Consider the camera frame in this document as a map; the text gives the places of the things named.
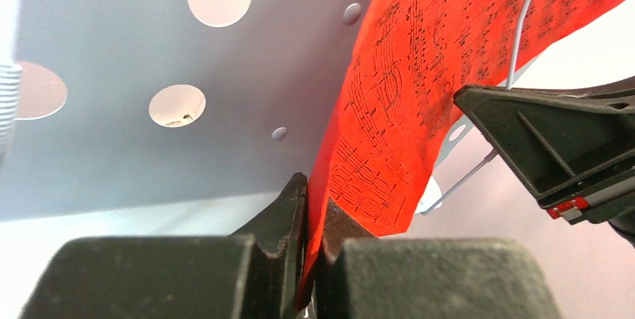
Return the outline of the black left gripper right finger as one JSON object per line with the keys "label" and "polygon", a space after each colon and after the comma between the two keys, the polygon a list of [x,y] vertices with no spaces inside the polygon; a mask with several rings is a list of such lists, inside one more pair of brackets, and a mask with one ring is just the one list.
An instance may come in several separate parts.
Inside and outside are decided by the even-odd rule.
{"label": "black left gripper right finger", "polygon": [[559,318],[535,258],[495,238],[381,240],[326,207],[319,318]]}

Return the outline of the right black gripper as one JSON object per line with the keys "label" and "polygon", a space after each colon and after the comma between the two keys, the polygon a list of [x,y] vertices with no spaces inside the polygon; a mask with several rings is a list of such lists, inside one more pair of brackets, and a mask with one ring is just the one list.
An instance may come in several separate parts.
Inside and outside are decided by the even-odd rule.
{"label": "right black gripper", "polygon": [[634,180],[625,180],[634,78],[568,90],[466,85],[454,102],[552,219],[608,222],[634,244]]}

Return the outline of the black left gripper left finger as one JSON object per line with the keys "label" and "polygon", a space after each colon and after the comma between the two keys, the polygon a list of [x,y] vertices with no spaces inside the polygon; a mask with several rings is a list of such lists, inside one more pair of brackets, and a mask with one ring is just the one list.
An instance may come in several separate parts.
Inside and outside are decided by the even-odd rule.
{"label": "black left gripper left finger", "polygon": [[295,318],[307,179],[226,237],[84,237],[52,257],[22,318]]}

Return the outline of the red sheet music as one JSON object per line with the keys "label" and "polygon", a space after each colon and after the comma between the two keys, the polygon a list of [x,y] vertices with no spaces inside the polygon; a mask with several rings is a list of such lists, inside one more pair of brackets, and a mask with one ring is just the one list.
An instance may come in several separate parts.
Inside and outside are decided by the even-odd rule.
{"label": "red sheet music", "polygon": [[[532,0],[519,65],[624,0]],[[297,307],[309,302],[326,207],[377,236],[406,231],[465,85],[508,75],[523,0],[371,0],[309,178]]]}

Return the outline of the light blue music stand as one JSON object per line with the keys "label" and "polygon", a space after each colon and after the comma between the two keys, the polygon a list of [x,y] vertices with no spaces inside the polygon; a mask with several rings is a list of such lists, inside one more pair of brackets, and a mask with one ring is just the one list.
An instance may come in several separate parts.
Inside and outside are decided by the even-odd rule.
{"label": "light blue music stand", "polygon": [[236,23],[187,0],[22,0],[17,57],[66,103],[18,121],[1,220],[279,192],[311,171],[370,0],[251,0]]}

